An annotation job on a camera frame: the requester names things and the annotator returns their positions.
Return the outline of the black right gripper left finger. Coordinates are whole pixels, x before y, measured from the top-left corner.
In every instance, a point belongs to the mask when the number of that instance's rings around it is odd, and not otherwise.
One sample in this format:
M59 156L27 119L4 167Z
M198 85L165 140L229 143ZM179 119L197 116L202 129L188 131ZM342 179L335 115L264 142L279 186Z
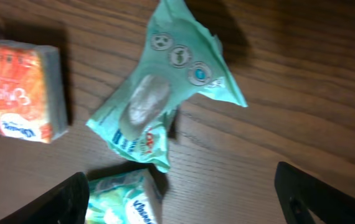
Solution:
M1 219L0 224L84 224L88 200L87 177L83 172L77 172Z

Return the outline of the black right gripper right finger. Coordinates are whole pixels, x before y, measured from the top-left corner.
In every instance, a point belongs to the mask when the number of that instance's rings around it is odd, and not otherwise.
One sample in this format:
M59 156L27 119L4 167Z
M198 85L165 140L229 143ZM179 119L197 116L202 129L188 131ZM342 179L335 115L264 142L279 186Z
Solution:
M275 190L287 223L355 223L355 198L297 169L279 162Z

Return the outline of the green tissue pack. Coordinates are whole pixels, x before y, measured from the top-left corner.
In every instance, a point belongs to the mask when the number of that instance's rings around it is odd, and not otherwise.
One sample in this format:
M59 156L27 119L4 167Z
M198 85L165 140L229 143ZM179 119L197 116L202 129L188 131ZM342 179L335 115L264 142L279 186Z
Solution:
M86 223L162 223L162 196L149 170L134 170L91 180L88 186Z

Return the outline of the orange juice carton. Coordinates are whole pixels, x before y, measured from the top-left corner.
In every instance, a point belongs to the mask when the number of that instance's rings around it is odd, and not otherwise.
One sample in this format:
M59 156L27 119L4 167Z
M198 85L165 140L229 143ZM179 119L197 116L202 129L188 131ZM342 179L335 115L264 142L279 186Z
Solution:
M0 135L49 144L68 124L59 49L0 40Z

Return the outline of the teal candy wrapper bag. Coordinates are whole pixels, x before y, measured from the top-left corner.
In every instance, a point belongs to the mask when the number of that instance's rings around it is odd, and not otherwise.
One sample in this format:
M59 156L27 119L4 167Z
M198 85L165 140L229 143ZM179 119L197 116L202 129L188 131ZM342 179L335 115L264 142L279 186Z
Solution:
M218 37L184 1L161 1L148 22L137 67L87 125L121 157L166 173L168 131L176 110L197 93L246 106Z

